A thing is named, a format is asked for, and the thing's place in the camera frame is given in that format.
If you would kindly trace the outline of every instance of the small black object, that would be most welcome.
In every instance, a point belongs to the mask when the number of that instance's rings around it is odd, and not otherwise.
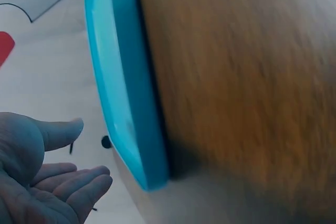
[[[72,154],[72,150],[73,150],[73,143],[70,144],[70,151],[69,151],[69,154],[70,154],[70,155]]]
[[[110,141],[109,136],[104,136],[104,137],[101,139],[101,145],[102,145],[105,149],[110,149],[110,148],[112,148],[112,144],[111,144],[111,141]]]

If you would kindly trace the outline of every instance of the wooden board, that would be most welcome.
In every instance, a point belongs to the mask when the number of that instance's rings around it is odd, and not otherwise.
[[[332,216],[336,0],[141,2],[173,167]]]

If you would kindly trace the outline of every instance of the hand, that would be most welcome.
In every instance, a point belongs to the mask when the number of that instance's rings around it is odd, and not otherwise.
[[[104,167],[80,170],[74,164],[42,165],[45,151],[73,143],[81,119],[47,123],[0,113],[1,223],[84,223],[112,184]]]

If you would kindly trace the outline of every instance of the blue tray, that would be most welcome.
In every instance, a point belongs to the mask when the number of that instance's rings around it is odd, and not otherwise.
[[[144,190],[169,173],[137,0],[85,0],[93,68],[115,149]]]

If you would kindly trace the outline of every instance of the black seed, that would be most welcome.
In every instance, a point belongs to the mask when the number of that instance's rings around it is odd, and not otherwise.
[[[101,139],[101,145],[102,145],[105,149],[112,148],[112,144],[111,144],[111,141],[110,141],[109,136],[104,136],[104,137]]]

